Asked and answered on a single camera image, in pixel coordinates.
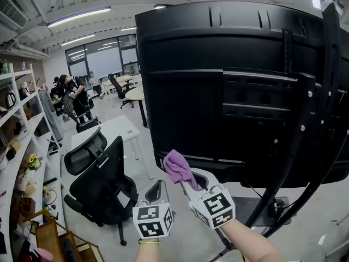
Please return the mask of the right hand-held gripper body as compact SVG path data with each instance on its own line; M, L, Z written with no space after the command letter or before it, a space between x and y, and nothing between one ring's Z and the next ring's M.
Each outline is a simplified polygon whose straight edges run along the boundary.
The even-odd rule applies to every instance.
M235 204L228 190L210 172L192 168L198 178L198 189L188 185L189 207L195 216L211 229L235 219Z

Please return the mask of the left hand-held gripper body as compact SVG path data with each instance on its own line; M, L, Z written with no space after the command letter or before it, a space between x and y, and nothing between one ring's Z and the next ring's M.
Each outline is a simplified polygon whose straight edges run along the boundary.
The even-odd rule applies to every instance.
M173 210L164 180L151 182L139 193L133 207L133 222L141 239L159 239L170 235Z

